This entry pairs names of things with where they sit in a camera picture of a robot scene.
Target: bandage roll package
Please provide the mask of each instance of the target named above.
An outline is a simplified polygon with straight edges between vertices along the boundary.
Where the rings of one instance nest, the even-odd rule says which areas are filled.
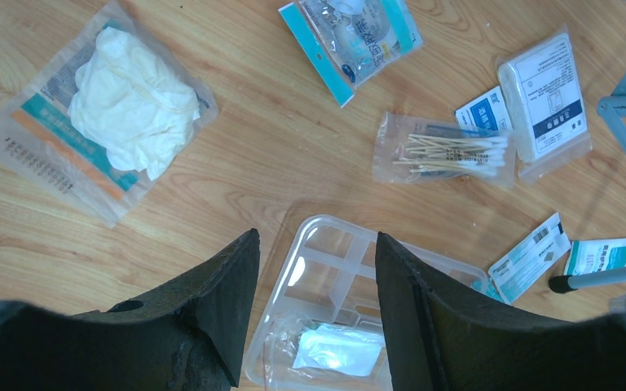
[[[512,119],[519,177],[533,183],[592,150],[566,28],[502,62],[500,87]]]
[[[217,115],[114,1],[0,108],[0,163],[113,226]]]
[[[342,107],[354,89],[423,44],[404,0],[300,0],[298,5],[282,7],[280,14]]]
[[[514,185],[510,130],[385,114],[376,138],[373,178],[378,182],[433,182],[471,175]]]

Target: wood grain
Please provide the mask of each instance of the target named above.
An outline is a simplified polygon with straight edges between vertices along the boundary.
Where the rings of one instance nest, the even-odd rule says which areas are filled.
[[[209,258],[250,227],[262,236],[251,331],[299,224],[327,213],[486,268],[558,211],[572,239],[626,236],[626,156],[596,114],[626,69],[620,0],[409,0],[426,44],[341,110],[277,9],[286,0],[123,4],[214,90],[219,118],[113,230],[0,166],[0,299],[66,314],[106,310]],[[0,106],[74,39],[103,0],[0,2]],[[594,151],[505,190],[475,178],[373,181],[385,111],[452,120],[496,83],[498,58],[566,24]],[[562,268],[556,265],[558,273]],[[625,286],[565,296],[541,279],[517,307],[560,319],[607,312]],[[260,389],[247,379],[242,389]]]

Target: orange stripe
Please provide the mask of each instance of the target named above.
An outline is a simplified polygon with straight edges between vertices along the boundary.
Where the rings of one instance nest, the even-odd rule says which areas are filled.
[[[88,178],[97,183],[99,187],[104,189],[114,200],[120,200],[124,196],[124,191],[111,179],[107,178],[101,171],[94,167],[89,161],[80,156],[71,147],[66,145],[60,138],[52,134],[42,124],[32,118],[23,110],[15,110],[11,116],[15,122],[19,123],[25,129],[41,139],[44,143],[53,147],[61,156],[78,167]]]

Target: teal packet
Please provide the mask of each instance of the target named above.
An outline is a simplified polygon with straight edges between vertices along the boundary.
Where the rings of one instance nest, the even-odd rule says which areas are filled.
[[[572,242],[565,275],[587,275],[626,266],[626,238]]]
[[[404,0],[300,0],[280,14],[341,107],[423,44]]]

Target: white label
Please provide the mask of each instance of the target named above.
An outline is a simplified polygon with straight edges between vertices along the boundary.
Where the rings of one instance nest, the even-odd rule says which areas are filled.
[[[500,86],[455,111],[455,117],[460,125],[476,126],[488,130],[512,129],[512,121],[509,119]]]
[[[538,159],[587,129],[570,37],[561,34],[514,64]]]
[[[570,250],[570,240],[555,213],[517,247],[496,262],[488,274],[507,304],[512,304]]]

